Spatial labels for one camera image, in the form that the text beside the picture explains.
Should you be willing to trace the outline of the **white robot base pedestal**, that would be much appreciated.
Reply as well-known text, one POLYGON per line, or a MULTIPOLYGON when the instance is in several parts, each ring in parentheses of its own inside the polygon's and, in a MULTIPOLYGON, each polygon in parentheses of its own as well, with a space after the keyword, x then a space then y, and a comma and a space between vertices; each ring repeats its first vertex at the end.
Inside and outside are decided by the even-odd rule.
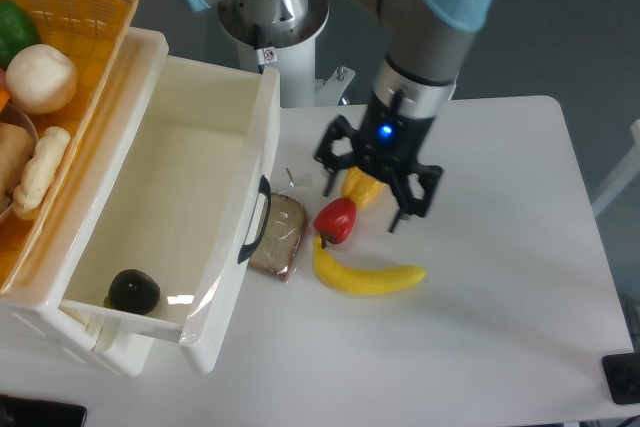
POLYGON ((316 40, 329 18, 328 0, 224 0, 217 13, 241 69, 278 70, 283 108, 346 103, 354 70, 339 66, 326 79, 316 76, 316 40))

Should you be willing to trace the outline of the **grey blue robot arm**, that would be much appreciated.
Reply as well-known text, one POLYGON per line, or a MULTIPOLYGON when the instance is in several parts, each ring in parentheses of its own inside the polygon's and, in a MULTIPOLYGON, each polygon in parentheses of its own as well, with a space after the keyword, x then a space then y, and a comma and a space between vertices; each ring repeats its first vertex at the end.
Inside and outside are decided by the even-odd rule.
MULTIPOLYGON (((240 66, 280 75, 285 107, 339 100, 315 77, 316 40, 328 0, 184 0, 195 12, 215 9, 235 42, 240 66)), ((330 177, 356 167, 391 189, 399 218, 427 214, 442 169, 418 159, 493 0, 351 0, 391 34, 358 127, 333 120, 316 152, 330 177)))

